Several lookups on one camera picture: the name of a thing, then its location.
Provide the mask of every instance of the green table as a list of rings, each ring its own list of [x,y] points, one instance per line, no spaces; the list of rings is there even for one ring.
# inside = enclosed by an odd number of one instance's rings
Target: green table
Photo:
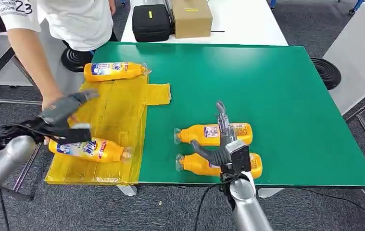
[[[150,83],[170,83],[169,105],[149,106],[139,182],[210,184],[218,177],[175,170],[174,128],[216,123],[222,100],[231,122],[253,129],[262,187],[365,188],[365,157],[303,47],[108,43],[93,62],[147,63]]]

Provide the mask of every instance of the plastic bottle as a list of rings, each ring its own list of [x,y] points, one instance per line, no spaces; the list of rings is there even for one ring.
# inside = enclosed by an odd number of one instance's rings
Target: plastic bottle
[[[253,140],[253,132],[250,124],[232,123],[235,127],[236,136],[245,144],[250,144]],[[194,125],[187,129],[174,129],[174,143],[189,143],[197,140],[202,146],[219,146],[219,126],[217,124]]]
[[[133,156],[133,148],[123,148],[113,141],[92,138],[89,142],[58,144],[49,142],[49,150],[55,154],[76,156],[85,160],[97,162],[129,162]]]
[[[88,82],[135,78],[148,72],[146,65],[133,62],[86,64],[83,71]]]
[[[262,159],[256,153],[249,153],[249,155],[251,166],[250,173],[254,179],[259,178],[263,171]],[[197,153],[186,156],[178,154],[176,156],[176,170],[187,170],[197,175],[216,177],[219,177],[221,173],[219,166],[209,163],[205,158]]]

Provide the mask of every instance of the white t-shirt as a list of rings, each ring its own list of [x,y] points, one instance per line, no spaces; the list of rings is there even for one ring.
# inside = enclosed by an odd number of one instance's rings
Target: white t-shirt
[[[106,43],[113,30],[107,0],[0,0],[0,15],[7,30],[40,32],[37,5],[46,13],[50,34],[77,51],[91,51]]]

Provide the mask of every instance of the human hand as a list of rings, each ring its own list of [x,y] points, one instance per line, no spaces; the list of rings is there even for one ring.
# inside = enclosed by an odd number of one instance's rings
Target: human hand
[[[112,15],[116,12],[116,5],[114,4],[114,0],[109,0],[110,12]]]
[[[53,104],[55,101],[57,101],[62,97],[63,94],[61,92],[57,92],[54,95],[44,97],[42,101],[42,109],[49,107],[51,104]],[[76,117],[74,115],[70,116],[70,119],[73,120],[73,122],[77,123]],[[49,143],[49,138],[45,137],[44,145],[47,145],[48,143]]]

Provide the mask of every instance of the cardboard box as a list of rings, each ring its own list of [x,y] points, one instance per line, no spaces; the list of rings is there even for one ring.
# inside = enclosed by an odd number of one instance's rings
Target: cardboard box
[[[212,13],[206,0],[172,0],[175,38],[209,37]]]

